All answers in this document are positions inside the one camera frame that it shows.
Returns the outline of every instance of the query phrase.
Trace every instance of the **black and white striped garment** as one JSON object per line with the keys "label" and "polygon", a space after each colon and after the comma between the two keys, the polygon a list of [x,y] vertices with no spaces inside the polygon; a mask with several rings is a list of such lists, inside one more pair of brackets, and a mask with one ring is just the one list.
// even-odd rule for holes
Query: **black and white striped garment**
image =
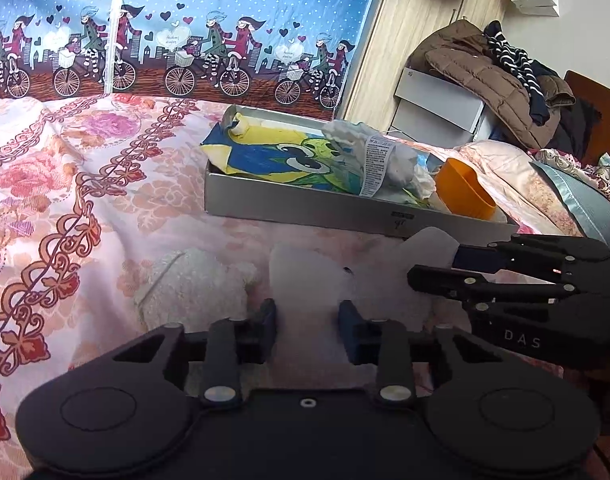
{"label": "black and white striped garment", "polygon": [[517,78],[530,94],[530,117],[538,126],[543,126],[550,118],[550,112],[545,104],[543,92],[532,70],[533,59],[527,57],[527,52],[508,43],[501,24],[491,22],[485,29],[488,44],[492,50],[492,59],[503,70]]}

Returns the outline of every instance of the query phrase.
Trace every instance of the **orange container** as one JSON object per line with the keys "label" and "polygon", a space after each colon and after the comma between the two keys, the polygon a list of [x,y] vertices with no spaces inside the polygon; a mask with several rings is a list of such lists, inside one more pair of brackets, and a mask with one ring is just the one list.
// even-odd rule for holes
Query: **orange container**
{"label": "orange container", "polygon": [[489,220],[496,202],[479,184],[476,172],[456,158],[448,158],[435,178],[436,193],[455,215]]}

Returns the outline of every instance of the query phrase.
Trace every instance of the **label on box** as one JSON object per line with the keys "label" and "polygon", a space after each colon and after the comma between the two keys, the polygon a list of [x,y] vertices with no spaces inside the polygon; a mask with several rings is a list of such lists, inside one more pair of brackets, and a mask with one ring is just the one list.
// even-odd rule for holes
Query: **label on box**
{"label": "label on box", "polygon": [[371,198],[381,189],[389,156],[396,142],[380,135],[371,136],[365,142],[365,164],[363,165],[363,187],[360,196]]}

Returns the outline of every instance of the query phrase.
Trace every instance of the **screw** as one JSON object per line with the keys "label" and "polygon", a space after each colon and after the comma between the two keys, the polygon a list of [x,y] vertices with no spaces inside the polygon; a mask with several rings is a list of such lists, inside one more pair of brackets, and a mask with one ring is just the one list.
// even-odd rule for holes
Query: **screw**
{"label": "screw", "polygon": [[205,390],[205,399],[211,402],[228,402],[236,397],[236,391],[229,386],[212,386]]}
{"label": "screw", "polygon": [[301,408],[315,408],[316,400],[314,399],[302,399],[301,400]]}
{"label": "screw", "polygon": [[383,399],[390,400],[391,402],[402,402],[403,400],[408,400],[412,396],[412,392],[410,392],[409,388],[399,386],[398,384],[385,386],[381,389],[379,394]]}

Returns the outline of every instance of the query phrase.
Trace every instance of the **bicycle wheel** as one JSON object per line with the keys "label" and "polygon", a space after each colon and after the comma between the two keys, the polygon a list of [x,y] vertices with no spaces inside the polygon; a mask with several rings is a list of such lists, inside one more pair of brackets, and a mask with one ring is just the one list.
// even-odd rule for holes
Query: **bicycle wheel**
{"label": "bicycle wheel", "polygon": [[249,90],[249,74],[239,68],[225,70],[219,77],[219,88],[228,97],[242,97]]}
{"label": "bicycle wheel", "polygon": [[301,97],[301,86],[296,81],[283,81],[278,83],[274,90],[274,98],[278,104],[289,106]]}
{"label": "bicycle wheel", "polygon": [[176,97],[191,94],[195,85],[194,72],[188,68],[173,66],[165,71],[165,88]]}
{"label": "bicycle wheel", "polygon": [[114,63],[114,90],[125,92],[136,83],[136,69],[134,65],[123,61]]}
{"label": "bicycle wheel", "polygon": [[54,90],[61,97],[73,97],[80,90],[80,77],[69,68],[59,68],[52,78]]}
{"label": "bicycle wheel", "polygon": [[326,110],[332,110],[336,103],[338,103],[338,97],[341,91],[338,89],[338,86],[323,86],[320,89],[319,94],[319,102],[320,105]]}
{"label": "bicycle wheel", "polygon": [[25,97],[29,93],[29,74],[25,70],[18,70],[7,76],[7,90],[14,99]]}

